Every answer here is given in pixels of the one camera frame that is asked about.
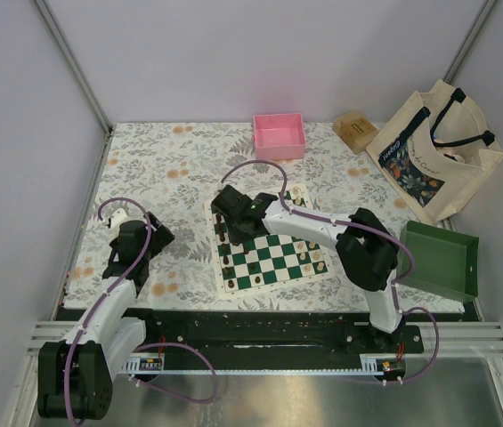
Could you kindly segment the green white chess board mat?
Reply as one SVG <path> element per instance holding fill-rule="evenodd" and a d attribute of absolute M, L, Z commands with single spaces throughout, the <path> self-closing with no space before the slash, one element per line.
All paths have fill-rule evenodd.
<path fill-rule="evenodd" d="M 217 293 L 222 300 L 248 297 L 292 286 L 332 279 L 336 273 L 329 250 L 286 235 L 233 244 L 223 217 L 205 203 L 207 229 Z M 235 287 L 228 287 L 232 279 Z"/>

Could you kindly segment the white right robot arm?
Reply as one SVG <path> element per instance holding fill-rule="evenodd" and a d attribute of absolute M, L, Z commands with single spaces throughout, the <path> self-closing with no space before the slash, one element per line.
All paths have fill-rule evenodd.
<path fill-rule="evenodd" d="M 392 289 L 399 248 L 370 210 L 360 208 L 351 215 L 317 212 L 287 201 L 283 193 L 249 197 L 231 185 L 219 191 L 211 206 L 225 220 L 234 243 L 285 235 L 335 250 L 347 278 L 365 293 L 373 345 L 389 352 L 402 343 L 402 315 Z"/>

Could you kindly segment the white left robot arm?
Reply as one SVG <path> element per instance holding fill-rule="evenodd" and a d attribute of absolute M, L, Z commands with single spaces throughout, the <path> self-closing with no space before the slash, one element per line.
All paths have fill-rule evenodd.
<path fill-rule="evenodd" d="M 101 420 L 108 412 L 113 382 L 136 348 L 149 351 L 159 340 L 156 326 L 125 311 L 150 273 L 150 261 L 174 241 L 172 231 L 147 213 L 122 221 L 110 242 L 101 292 L 81 319 L 57 342 L 46 342 L 37 356 L 37 411 L 43 418 Z"/>

